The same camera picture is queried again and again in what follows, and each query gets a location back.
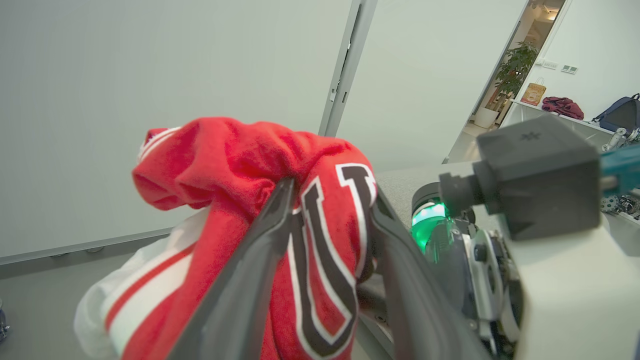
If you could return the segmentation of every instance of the green light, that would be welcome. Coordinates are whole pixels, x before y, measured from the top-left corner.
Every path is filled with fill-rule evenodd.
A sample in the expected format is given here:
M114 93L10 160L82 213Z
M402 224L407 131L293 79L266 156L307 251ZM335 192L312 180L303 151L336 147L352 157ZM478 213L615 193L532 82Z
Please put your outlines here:
M444 204L435 204L420 210L411 221L411 233L413 239L424 253L431 238L431 232L442 221L447 218L447 208Z

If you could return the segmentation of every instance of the white table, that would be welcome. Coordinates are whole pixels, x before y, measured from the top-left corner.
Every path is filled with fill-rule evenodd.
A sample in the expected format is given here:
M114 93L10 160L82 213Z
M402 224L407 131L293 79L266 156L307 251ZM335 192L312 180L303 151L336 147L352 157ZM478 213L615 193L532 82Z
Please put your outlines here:
M613 135L613 131L602 129L600 126L594 125L586 120L578 120L558 113L550 113L542 110L542 108L538 106L533 106L522 101L510 101L513 105L505 116L502 126L509 126L529 119L535 119L542 114L552 114L558 121L570 127L587 142L593 144L600 152L602 151L601 147L608 143Z

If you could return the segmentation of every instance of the white plant pot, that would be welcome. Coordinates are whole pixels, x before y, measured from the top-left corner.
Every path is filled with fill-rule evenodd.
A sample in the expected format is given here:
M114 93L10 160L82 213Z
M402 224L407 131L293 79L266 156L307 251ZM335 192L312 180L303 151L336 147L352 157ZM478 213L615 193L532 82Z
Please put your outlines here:
M476 111L476 119L474 120L474 124L478 125L479 127L488 129L493 124L493 122L495 122L498 114L500 113L497 111L489 110L487 108L479 108L478 111Z

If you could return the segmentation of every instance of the red and white jersey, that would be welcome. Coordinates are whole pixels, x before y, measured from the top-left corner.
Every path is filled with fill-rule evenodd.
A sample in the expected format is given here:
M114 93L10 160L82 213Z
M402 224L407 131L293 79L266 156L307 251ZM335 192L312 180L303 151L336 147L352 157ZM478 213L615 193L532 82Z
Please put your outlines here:
M201 209L93 285L74 328L103 359L163 359L276 183L300 186L278 264L262 359L349 359L356 283L372 271L367 234L376 185L350 143L277 124L198 119L151 130L133 179L160 210Z

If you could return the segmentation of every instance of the potted plant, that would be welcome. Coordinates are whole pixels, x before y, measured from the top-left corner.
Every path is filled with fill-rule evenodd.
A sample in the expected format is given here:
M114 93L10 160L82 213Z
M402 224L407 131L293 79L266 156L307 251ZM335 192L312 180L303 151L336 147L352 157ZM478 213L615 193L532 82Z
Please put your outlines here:
M500 64L498 74L496 95L492 97L484 108L479 108L476 112L475 124L484 128L489 128L493 121L500 114L498 110L509 99L511 94L517 94L524 83L529 70L536 62L538 49L530 42L519 42L519 47L507 50L506 60Z

